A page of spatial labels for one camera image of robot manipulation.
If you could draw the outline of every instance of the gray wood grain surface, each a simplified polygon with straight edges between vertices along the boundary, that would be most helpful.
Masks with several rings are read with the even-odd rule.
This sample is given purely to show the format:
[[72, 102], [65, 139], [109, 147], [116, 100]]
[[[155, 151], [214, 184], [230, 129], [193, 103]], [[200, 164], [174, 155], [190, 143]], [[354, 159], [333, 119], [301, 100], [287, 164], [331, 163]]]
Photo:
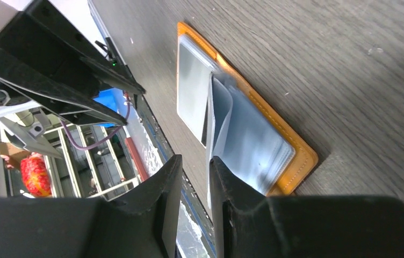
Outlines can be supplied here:
[[206, 205], [176, 113], [176, 24], [202, 34], [317, 151], [298, 194], [404, 200], [404, 1], [94, 0]]

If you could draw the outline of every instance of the purple cable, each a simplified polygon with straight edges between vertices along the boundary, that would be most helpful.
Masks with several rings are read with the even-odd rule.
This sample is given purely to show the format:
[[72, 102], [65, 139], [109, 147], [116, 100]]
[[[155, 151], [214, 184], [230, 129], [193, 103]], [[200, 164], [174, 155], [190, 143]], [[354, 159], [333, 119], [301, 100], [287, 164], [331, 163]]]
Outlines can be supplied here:
[[[130, 112], [130, 110], [131, 110], [131, 104], [130, 104], [130, 102], [129, 102], [129, 96], [128, 96], [127, 94], [126, 94], [126, 98], [127, 98], [127, 99], [126, 99], [126, 102], [128, 103], [128, 111], [126, 112], [125, 119], [126, 119], [126, 121], [127, 121], [128, 118], [129, 118], [129, 112]], [[93, 149], [93, 148], [98, 147], [98, 146], [101, 145], [102, 143], [106, 142], [108, 139], [112, 138], [112, 137], [113, 137], [116, 133], [118, 133], [118, 131], [121, 129], [121, 126], [119, 126], [118, 128], [116, 128], [115, 130], [113, 130], [109, 135], [107, 135], [104, 139], [100, 140], [99, 142], [96, 142], [96, 143], [94, 143], [94, 144], [92, 144], [92, 145], [90, 145], [90, 146], [83, 147], [83, 146], [78, 145], [78, 144], [75, 142], [73, 136], [70, 134], [69, 129], [68, 129], [68, 127], [66, 126], [66, 124], [63, 122], [63, 120], [60, 120], [60, 123], [61, 123], [61, 125], [63, 126], [64, 131], [66, 132], [66, 135], [68, 136], [69, 141], [71, 142], [71, 144], [74, 146], [74, 148], [76, 148], [76, 149], [78, 149], [78, 150], [81, 150], [81, 151], [88, 151], [88, 150], [90, 150], [90, 149]]]

